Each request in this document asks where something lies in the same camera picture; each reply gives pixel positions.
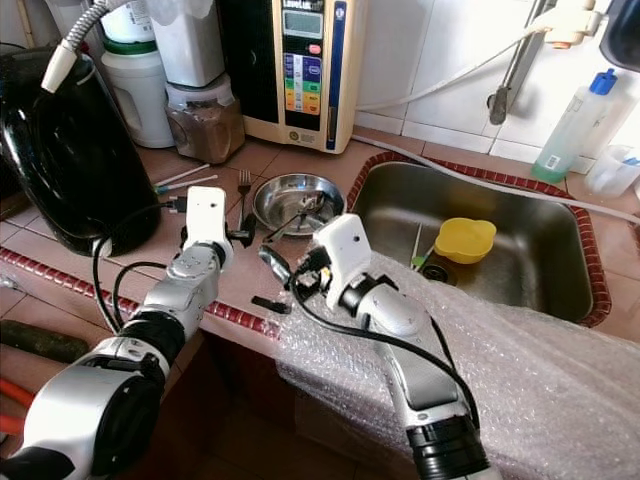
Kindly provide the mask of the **chrome hanging pipe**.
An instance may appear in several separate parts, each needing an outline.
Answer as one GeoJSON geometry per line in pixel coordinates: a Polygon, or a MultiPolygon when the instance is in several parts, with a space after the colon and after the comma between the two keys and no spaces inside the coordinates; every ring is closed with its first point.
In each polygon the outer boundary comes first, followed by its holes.
{"type": "MultiPolygon", "coordinates": [[[[529,17],[526,20],[526,27],[536,27],[543,24],[543,20],[539,20],[541,15],[549,12],[558,3],[558,0],[532,0],[532,6],[529,17]]],[[[543,41],[547,29],[536,29],[531,35],[522,37],[513,47],[512,59],[509,60],[506,73],[504,73],[502,82],[499,83],[497,90],[486,100],[486,106],[489,108],[488,120],[492,125],[502,125],[506,123],[509,111],[515,105],[522,86],[529,76],[529,70],[536,55],[541,41],[543,41]]]]}

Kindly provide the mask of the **steel spoon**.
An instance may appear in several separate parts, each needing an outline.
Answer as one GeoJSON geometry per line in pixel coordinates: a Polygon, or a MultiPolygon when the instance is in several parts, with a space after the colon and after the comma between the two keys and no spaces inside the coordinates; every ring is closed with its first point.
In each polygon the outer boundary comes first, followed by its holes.
{"type": "Polygon", "coordinates": [[[303,198],[298,209],[294,211],[292,218],[284,220],[278,228],[273,230],[268,238],[265,239],[265,243],[270,244],[278,241],[280,237],[284,236],[285,230],[292,228],[294,224],[300,225],[307,215],[319,210],[320,207],[324,205],[324,202],[324,195],[310,195],[303,198]]]}

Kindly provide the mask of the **white orange faucet diverter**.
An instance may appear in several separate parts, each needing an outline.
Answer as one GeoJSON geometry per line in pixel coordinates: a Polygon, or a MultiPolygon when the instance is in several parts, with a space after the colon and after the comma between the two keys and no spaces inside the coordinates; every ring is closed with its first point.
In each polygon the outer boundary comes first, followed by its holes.
{"type": "Polygon", "coordinates": [[[605,15],[595,10],[596,0],[557,0],[547,12],[532,20],[531,31],[543,33],[543,41],[553,49],[580,45],[599,31],[605,15]]]}

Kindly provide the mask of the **white stick green tip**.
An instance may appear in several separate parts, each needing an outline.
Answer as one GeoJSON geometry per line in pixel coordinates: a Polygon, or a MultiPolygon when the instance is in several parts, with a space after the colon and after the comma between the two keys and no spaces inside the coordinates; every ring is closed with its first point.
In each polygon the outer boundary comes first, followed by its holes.
{"type": "Polygon", "coordinates": [[[184,182],[166,184],[166,186],[155,186],[154,192],[157,195],[161,195],[161,193],[173,191],[173,189],[182,189],[186,187],[196,186],[196,184],[209,182],[209,180],[218,179],[219,175],[206,175],[206,177],[201,177],[193,180],[184,180],[184,182]]]}
{"type": "Polygon", "coordinates": [[[160,182],[156,182],[154,184],[154,187],[159,189],[160,187],[166,187],[166,186],[170,186],[170,184],[174,184],[175,182],[178,182],[178,180],[183,179],[183,178],[187,178],[189,177],[189,175],[193,175],[196,172],[201,172],[201,170],[206,170],[209,169],[211,165],[209,164],[201,164],[196,166],[196,168],[191,168],[189,170],[186,170],[186,172],[182,172],[179,173],[177,175],[173,175],[173,177],[169,177],[166,178],[164,180],[160,180],[160,182]]]}

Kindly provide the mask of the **clear plastic cup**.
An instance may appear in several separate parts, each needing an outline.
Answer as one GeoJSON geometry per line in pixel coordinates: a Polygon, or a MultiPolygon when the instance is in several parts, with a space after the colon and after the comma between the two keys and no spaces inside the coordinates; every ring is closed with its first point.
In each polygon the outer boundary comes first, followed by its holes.
{"type": "Polygon", "coordinates": [[[595,160],[585,184],[593,195],[616,197],[640,179],[640,147],[611,145],[595,160]]]}

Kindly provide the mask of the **black electric kettle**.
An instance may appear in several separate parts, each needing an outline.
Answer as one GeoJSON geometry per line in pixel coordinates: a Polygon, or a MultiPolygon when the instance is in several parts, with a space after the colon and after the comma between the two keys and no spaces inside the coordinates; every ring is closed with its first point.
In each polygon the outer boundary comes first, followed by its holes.
{"type": "Polygon", "coordinates": [[[160,223],[145,165],[91,56],[79,55],[50,93],[40,82],[51,55],[32,47],[0,56],[5,179],[68,250],[88,256],[104,234],[105,255],[137,250],[160,223]]]}

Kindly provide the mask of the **yellow plastic bowl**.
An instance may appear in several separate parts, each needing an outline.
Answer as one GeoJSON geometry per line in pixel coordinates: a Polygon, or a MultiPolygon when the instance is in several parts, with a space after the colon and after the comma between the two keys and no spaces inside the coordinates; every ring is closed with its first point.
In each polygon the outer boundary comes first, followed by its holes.
{"type": "Polygon", "coordinates": [[[443,221],[434,242],[434,252],[457,264],[476,264],[492,251],[497,227],[490,221],[451,218],[443,221]]]}

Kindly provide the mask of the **black clip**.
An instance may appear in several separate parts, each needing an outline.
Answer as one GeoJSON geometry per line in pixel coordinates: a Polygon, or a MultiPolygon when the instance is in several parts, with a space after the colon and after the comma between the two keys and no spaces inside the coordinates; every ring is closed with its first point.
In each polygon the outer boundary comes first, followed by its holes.
{"type": "Polygon", "coordinates": [[[279,315],[291,314],[291,310],[292,310],[292,307],[289,306],[287,302],[269,300],[269,298],[265,298],[262,296],[253,297],[251,300],[251,303],[252,305],[257,305],[261,308],[265,308],[265,310],[275,312],[275,314],[279,314],[279,315]]]}

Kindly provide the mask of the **clear soap bottle blue cap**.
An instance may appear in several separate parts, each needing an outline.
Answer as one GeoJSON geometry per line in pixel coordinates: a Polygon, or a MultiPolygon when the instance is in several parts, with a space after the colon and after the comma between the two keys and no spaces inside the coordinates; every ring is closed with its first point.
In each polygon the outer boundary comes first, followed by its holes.
{"type": "Polygon", "coordinates": [[[611,91],[617,81],[616,69],[608,68],[596,73],[589,86],[573,95],[532,165],[536,179],[554,184],[567,177],[579,161],[590,133],[611,109],[611,91]]]}

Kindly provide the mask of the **steel fork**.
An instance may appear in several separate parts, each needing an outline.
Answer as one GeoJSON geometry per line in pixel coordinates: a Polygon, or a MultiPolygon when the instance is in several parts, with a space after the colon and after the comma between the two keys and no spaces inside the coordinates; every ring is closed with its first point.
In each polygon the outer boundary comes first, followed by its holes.
{"type": "Polygon", "coordinates": [[[248,193],[252,189],[253,175],[247,170],[238,170],[237,192],[239,196],[239,218],[243,218],[248,205],[248,193]]]}

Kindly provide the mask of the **bubble wrap sheet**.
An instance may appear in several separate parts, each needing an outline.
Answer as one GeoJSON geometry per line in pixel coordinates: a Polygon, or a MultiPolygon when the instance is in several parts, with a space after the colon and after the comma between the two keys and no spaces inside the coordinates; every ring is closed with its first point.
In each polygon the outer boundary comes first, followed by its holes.
{"type": "MultiPolygon", "coordinates": [[[[508,480],[640,480],[640,344],[530,308],[431,282],[375,253],[442,329],[474,390],[486,456],[508,480]]],[[[378,347],[329,332],[300,308],[276,317],[276,366],[326,436],[393,474],[413,475],[378,347]]]]}

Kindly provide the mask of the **steel sink basin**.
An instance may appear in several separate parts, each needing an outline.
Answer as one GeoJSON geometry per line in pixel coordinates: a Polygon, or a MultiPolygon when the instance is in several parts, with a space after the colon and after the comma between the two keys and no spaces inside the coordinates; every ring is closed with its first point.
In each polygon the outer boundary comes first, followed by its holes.
{"type": "Polygon", "coordinates": [[[410,262],[419,224],[421,255],[434,246],[445,220],[490,221],[497,234],[485,259],[463,265],[434,252],[417,274],[481,300],[582,326],[603,323],[611,314],[611,294],[585,212],[476,186],[393,157],[367,161],[347,204],[364,221],[372,248],[402,262],[410,262]]]}

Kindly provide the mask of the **cream water ionizer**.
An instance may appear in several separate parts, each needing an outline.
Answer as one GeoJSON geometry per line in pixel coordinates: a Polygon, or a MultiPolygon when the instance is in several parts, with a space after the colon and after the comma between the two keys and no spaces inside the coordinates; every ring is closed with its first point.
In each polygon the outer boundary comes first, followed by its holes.
{"type": "Polygon", "coordinates": [[[218,0],[248,136],[342,154],[355,127],[372,0],[218,0]]]}

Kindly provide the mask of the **dark cylindrical object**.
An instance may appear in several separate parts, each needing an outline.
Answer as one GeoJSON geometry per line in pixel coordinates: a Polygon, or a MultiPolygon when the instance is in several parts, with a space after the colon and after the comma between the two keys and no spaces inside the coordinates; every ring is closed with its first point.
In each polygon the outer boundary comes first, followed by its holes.
{"type": "Polygon", "coordinates": [[[60,364],[73,364],[90,352],[86,340],[9,319],[0,321],[0,342],[60,364]]]}

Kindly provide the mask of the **black pan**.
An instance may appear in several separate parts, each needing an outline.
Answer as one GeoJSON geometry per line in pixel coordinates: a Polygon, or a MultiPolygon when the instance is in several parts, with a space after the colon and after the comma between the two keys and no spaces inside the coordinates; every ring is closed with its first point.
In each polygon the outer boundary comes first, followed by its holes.
{"type": "Polygon", "coordinates": [[[640,73],[640,0],[611,0],[600,51],[613,67],[640,73]]]}

